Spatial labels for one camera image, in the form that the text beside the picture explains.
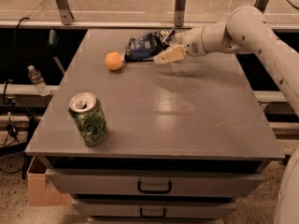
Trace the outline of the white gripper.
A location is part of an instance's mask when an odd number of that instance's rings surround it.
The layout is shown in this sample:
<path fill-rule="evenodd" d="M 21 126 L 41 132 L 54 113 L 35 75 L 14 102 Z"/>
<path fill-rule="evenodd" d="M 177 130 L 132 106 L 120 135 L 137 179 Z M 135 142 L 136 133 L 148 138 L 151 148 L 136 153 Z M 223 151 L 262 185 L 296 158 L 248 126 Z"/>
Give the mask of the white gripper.
<path fill-rule="evenodd" d="M 156 64 L 180 61 L 185 58 L 186 52 L 193 57 L 207 55 L 202 38 L 203 32 L 203 27 L 194 27 L 191 30 L 179 33 L 171 30 L 164 42 L 169 45 L 176 38 L 178 44 L 160 52 L 154 57 L 153 61 Z"/>

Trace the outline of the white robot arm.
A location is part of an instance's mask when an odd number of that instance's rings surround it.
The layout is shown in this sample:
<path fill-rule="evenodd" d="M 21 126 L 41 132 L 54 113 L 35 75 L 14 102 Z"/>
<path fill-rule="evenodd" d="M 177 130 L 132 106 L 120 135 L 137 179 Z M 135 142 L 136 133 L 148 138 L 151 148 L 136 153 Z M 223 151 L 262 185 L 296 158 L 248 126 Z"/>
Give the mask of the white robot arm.
<path fill-rule="evenodd" d="M 225 21 L 196 26 L 170 39 L 170 47 L 154 57 L 155 63 L 213 52 L 254 54 L 299 116 L 299 53 L 275 35 L 258 8 L 239 7 Z M 274 224 L 299 224 L 299 149 L 286 165 Z"/>

